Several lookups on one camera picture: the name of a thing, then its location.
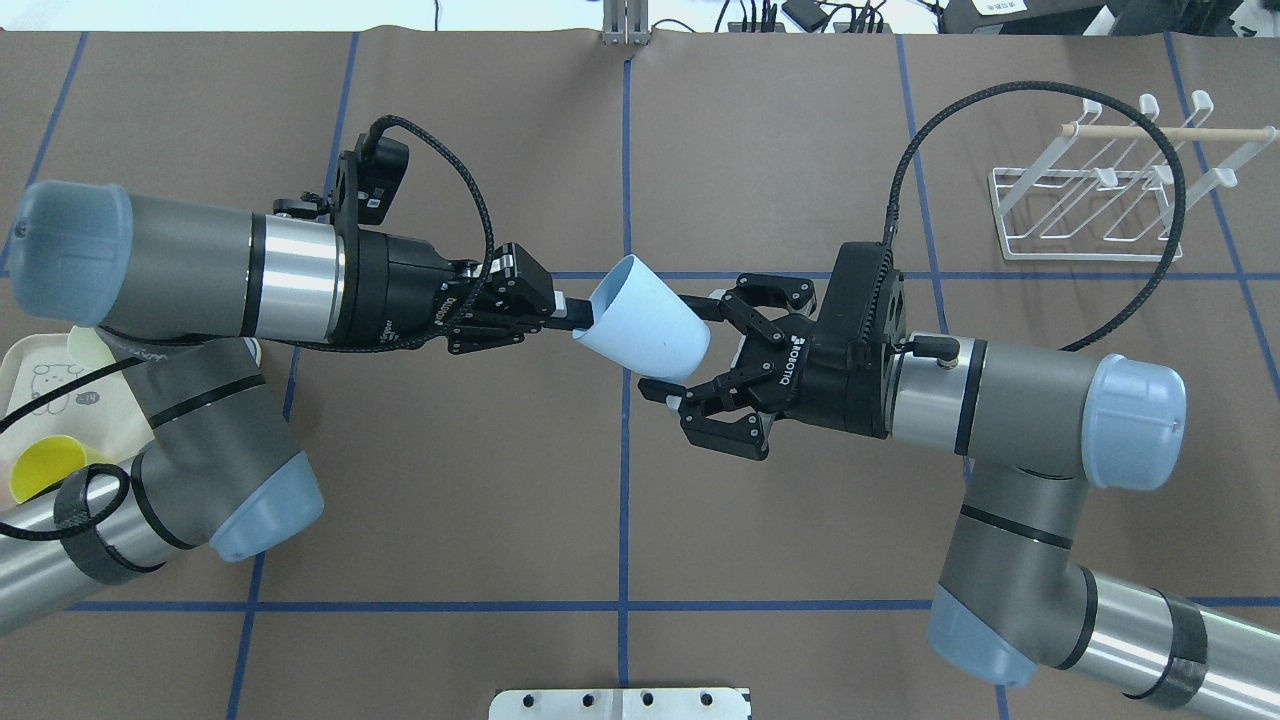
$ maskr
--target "cartoon drawing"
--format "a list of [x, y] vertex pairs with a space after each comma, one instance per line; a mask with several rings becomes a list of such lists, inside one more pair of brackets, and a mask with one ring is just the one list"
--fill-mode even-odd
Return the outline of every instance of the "cartoon drawing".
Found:
[[[31, 398], [52, 392], [59, 387], [72, 382], [77, 375], [84, 372], [84, 368], [79, 365], [36, 365], [32, 369], [35, 373], [31, 378]], [[45, 405], [44, 407], [32, 413], [32, 415], [44, 415], [49, 413], [50, 415], [56, 415], [63, 410], [67, 410], [67, 405], [72, 401], [70, 397], [63, 396], [52, 402]]]

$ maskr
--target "blue plastic cap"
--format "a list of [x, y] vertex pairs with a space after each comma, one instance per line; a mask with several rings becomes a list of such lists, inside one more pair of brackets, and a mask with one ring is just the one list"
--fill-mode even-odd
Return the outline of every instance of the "blue plastic cap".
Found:
[[1187, 387], [1164, 365], [1107, 355], [1084, 400], [1084, 474], [1100, 488], [1151, 491], [1178, 462]]
[[1036, 664], [978, 619], [942, 585], [929, 611], [929, 644], [947, 662], [993, 685], [1025, 687]]
[[302, 532], [324, 511], [316, 475], [300, 452], [248, 496], [209, 544], [228, 562], [252, 557]]
[[91, 328], [115, 305], [133, 249], [123, 187], [37, 182], [9, 231], [13, 292], [32, 315]]

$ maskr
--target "white cup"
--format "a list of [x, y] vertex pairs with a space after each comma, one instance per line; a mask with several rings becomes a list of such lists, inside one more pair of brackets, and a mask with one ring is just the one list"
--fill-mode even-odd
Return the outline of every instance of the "white cup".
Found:
[[604, 275], [590, 301], [595, 324], [573, 340], [636, 374], [681, 383], [707, 355], [707, 323], [635, 255]]

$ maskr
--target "white label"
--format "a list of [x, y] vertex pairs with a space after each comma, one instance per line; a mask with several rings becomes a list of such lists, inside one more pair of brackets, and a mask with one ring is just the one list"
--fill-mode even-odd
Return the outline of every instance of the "white label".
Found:
[[1027, 9], [1025, 0], [973, 0], [979, 15], [1007, 15]]

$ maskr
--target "yellow cup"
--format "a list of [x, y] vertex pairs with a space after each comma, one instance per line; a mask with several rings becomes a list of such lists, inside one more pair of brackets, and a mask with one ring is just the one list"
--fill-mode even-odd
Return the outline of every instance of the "yellow cup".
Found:
[[27, 502], [76, 470], [108, 461], [105, 455], [70, 436], [49, 436], [18, 456], [9, 477], [9, 492], [18, 502]]

